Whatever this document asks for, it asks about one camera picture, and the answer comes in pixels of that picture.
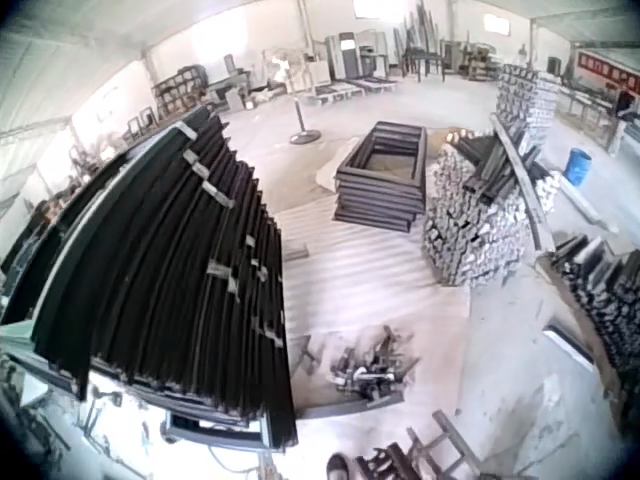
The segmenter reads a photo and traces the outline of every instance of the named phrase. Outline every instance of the pile of metal parts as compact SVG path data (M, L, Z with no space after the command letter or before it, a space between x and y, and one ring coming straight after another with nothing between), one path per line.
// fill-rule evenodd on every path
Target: pile of metal parts
M99 172L9 299L2 323L30 316L31 342L0 345L81 400L91 369L182 430L261 421L244 446L282 449L297 440L280 232L225 126L200 107ZM227 435L199 433L215 445Z
M530 145L543 145L553 123L560 87L560 79L550 73L504 65L496 112L506 125L519 124Z
M510 133L521 147L526 134ZM425 252L448 285L506 278L522 262L532 235L536 243L520 179L498 135L456 134L450 141L434 174L437 198L427 211ZM538 155L533 147L521 163L544 216L553 208L559 179L536 162Z
M146 107L140 113L127 122L127 131L122 139L127 145L149 135L158 128L158 120L151 107Z
M158 119L186 113L198 106L208 85L209 77L202 65L182 67L174 76L154 85L151 91L156 99Z
M407 374L418 363L398 352L399 338L387 326L384 339L356 359L355 349L345 349L336 365L331 367L331 382L340 392L357 394L369 407L387 405L387 398L401 394Z
M600 237L559 244L551 265L587 314L618 377L621 430L640 429L640 250L614 256Z
M425 209L427 132L378 122L336 172L335 220L409 232Z
M496 475L481 471L482 462L475 455L471 447L464 440L460 432L454 427L447 416L438 410L432 415L442 433L431 442L424 444L412 428L407 428L411 439L411 447L405 454L397 443L392 443L386 448L376 449L376 454L371 459L357 457L356 464L366 480L420 480L421 478L453 479L454 473L466 466L471 471L473 478L480 480L525 480L534 477L522 475ZM449 441L451 446L460 455L457 460L447 467L443 467L435 460L433 451Z

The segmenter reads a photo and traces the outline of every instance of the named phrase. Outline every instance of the white wall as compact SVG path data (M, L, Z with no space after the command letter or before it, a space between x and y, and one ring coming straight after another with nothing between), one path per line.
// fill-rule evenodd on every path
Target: white wall
M409 18L409 13L416 14L415 0L396 0L402 4L402 17ZM311 35L314 40L324 42L329 35L341 32L362 32L363 30L379 30L387 36L389 62L398 63L395 54L393 29L403 24L400 21L383 21L356 18L353 0L306 0ZM448 38L447 0L430 0L425 2L427 11L431 11L433 23L438 25L440 38Z
M127 122L144 108L153 107L155 111L151 87L142 62L132 62L114 75L73 115L73 125L84 147L91 151L106 137L121 136L127 130ZM111 116L100 121L98 114L109 110Z
M69 176L76 175L69 158L72 145L71 134L67 130L62 131L55 136L38 161L38 169L53 193L66 188L69 185ZM42 178L35 172L22 187L22 196L34 206L50 198Z
M232 54L236 67L256 72L262 52L303 48L304 31L296 0L262 0L228 10L165 40L150 52L161 80L185 65L201 64L209 81L229 76L223 58Z
M29 212L21 196L0 219L0 260L6 257L14 242L29 223Z
M484 29L484 15L493 14L506 18L511 23L509 36L487 32ZM471 42L488 43L496 47L497 54L505 62L511 63L517 60L518 50L525 44L527 60L529 47L529 20L514 13L487 5L476 0L459 0L456 19L456 40L466 40L467 31ZM571 45L564 38L550 32L545 28L538 29L538 55L534 59L534 65L539 70L546 70L547 58L558 57L562 60L564 70Z

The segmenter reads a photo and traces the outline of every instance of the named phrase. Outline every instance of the pedestal fan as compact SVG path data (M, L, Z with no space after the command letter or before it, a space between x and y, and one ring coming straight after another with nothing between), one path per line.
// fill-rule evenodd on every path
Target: pedestal fan
M287 90L293 97L300 131L289 138L293 145L306 145L318 140L322 134L318 130L307 130L302 119L300 100L295 95L294 79L304 74L304 55L299 50L279 49L270 54L271 62L268 68L269 76L276 82L288 83Z

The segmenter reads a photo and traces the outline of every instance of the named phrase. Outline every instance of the window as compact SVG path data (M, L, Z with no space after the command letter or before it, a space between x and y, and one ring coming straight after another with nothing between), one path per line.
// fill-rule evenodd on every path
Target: window
M401 22L404 18L403 2L398 0L353 0L356 18Z
M499 33L500 35L509 36L511 34L511 24L506 18L496 17L490 13L484 16L484 29L487 32Z

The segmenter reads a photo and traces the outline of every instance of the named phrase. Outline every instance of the black metal frame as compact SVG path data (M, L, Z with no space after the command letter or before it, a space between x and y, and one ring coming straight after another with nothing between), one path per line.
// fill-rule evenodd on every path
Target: black metal frame
M156 136L48 232L58 248L31 272L33 343L18 356L81 400L94 370L176 418L261 418L279 450L297 443L280 231L226 125L197 112L191 132Z
M409 232L424 213L427 133L422 127L378 122L347 155L336 172L335 220ZM412 159L409 180L369 170L374 154Z

